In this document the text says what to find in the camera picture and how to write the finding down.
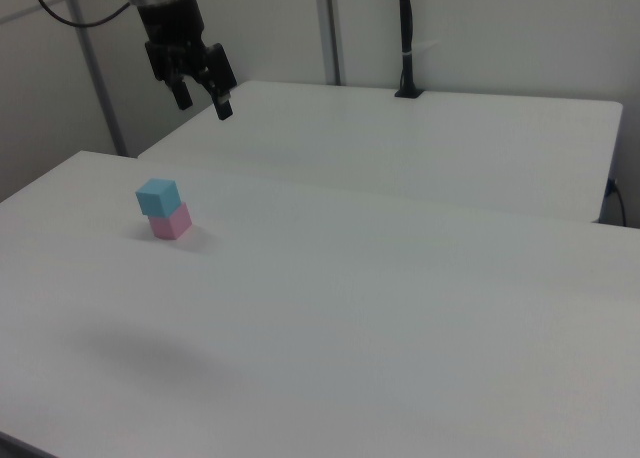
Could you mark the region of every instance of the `black cable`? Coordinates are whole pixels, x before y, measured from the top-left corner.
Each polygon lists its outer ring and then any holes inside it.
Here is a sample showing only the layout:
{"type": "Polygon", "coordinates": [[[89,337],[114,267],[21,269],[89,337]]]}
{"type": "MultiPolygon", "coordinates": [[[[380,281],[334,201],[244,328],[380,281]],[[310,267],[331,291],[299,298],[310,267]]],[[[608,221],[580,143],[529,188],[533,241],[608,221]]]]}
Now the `black cable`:
{"type": "Polygon", "coordinates": [[[620,210],[622,211],[622,226],[627,227],[627,212],[624,209],[624,200],[622,199],[622,194],[620,193],[620,189],[617,185],[615,185],[615,191],[618,195],[618,201],[620,202],[620,210]]]}
{"type": "Polygon", "coordinates": [[[96,26],[104,25],[105,23],[108,23],[109,21],[113,20],[116,16],[118,16],[120,13],[122,13],[124,10],[126,10],[131,6],[131,3],[127,3],[126,5],[123,5],[122,7],[120,7],[115,13],[107,16],[106,18],[103,18],[102,20],[94,21],[93,23],[74,23],[73,21],[65,20],[61,16],[56,15],[54,11],[51,8],[49,8],[49,5],[47,5],[44,0],[38,0],[38,3],[40,3],[40,6],[42,6],[44,11],[49,13],[49,15],[51,15],[54,19],[56,19],[60,23],[63,23],[67,26],[72,26],[74,28],[94,28],[96,26]]]}

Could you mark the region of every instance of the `stacked cubes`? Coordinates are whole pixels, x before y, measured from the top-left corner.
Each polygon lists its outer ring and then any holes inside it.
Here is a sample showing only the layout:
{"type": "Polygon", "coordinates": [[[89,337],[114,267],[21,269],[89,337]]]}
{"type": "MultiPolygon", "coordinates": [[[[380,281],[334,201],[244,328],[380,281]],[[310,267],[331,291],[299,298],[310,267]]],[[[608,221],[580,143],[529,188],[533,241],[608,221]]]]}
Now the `stacked cubes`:
{"type": "Polygon", "coordinates": [[[187,204],[180,199],[175,181],[153,178],[136,191],[136,197],[156,238],[177,240],[191,226],[187,204]]]}

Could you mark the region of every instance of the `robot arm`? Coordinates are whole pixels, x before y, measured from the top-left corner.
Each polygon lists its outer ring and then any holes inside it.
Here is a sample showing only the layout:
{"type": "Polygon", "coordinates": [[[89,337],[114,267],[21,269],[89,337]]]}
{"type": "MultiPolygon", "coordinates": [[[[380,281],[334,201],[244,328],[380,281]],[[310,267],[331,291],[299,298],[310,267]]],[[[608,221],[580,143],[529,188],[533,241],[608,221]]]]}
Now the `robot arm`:
{"type": "Polygon", "coordinates": [[[196,0],[130,0],[138,8],[149,41],[145,47],[158,81],[173,92],[181,110],[193,102],[185,76],[190,76],[211,96],[218,117],[233,114],[230,91],[236,78],[222,45],[205,46],[204,22],[196,0]]]}

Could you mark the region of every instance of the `white wall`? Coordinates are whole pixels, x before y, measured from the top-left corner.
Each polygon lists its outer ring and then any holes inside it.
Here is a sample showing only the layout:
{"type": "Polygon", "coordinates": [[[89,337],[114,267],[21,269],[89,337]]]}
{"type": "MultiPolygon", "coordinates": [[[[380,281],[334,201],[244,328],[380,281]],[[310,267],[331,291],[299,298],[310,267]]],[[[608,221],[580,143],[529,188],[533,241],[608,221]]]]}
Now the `white wall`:
{"type": "MultiPolygon", "coordinates": [[[[198,0],[206,44],[222,43],[240,83],[266,80],[325,83],[316,0],[198,0]]],[[[80,0],[85,19],[97,19],[123,0],[80,0]]],[[[135,9],[91,31],[124,139],[133,156],[211,104],[187,79],[194,106],[180,111],[155,80],[135,9]]]]}
{"type": "Polygon", "coordinates": [[[114,151],[76,32],[37,5],[0,0],[0,201],[80,150],[114,151]]]}
{"type": "MultiPolygon", "coordinates": [[[[346,82],[397,88],[398,0],[337,0],[346,82]]],[[[640,227],[640,0],[412,0],[416,81],[432,90],[613,100],[614,158],[640,227]]],[[[606,177],[603,176],[603,187],[606,177]]],[[[609,200],[605,219],[619,222],[609,200]]]]}

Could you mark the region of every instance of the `pink cube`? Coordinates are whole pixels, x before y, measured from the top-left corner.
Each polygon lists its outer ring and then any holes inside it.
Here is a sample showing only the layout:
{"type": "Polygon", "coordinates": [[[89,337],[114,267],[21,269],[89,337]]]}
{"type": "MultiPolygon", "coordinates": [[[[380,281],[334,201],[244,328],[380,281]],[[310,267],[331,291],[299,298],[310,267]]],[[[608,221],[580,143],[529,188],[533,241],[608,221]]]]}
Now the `pink cube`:
{"type": "Polygon", "coordinates": [[[154,216],[148,218],[154,236],[163,240],[177,240],[191,226],[191,217],[186,203],[182,203],[169,218],[154,216]]]}

